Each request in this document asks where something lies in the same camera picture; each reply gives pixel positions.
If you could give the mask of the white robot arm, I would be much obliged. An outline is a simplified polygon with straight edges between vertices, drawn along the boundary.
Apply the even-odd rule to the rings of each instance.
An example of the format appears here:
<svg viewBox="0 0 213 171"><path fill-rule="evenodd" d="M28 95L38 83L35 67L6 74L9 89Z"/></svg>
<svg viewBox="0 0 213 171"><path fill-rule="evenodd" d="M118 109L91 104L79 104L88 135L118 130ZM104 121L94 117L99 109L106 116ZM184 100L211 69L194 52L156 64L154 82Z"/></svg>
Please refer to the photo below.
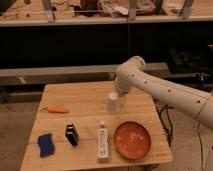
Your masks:
<svg viewBox="0 0 213 171"><path fill-rule="evenodd" d="M133 56L116 70L115 90L123 96L136 87L213 131L213 92L167 81L144 72L145 60Z"/></svg>

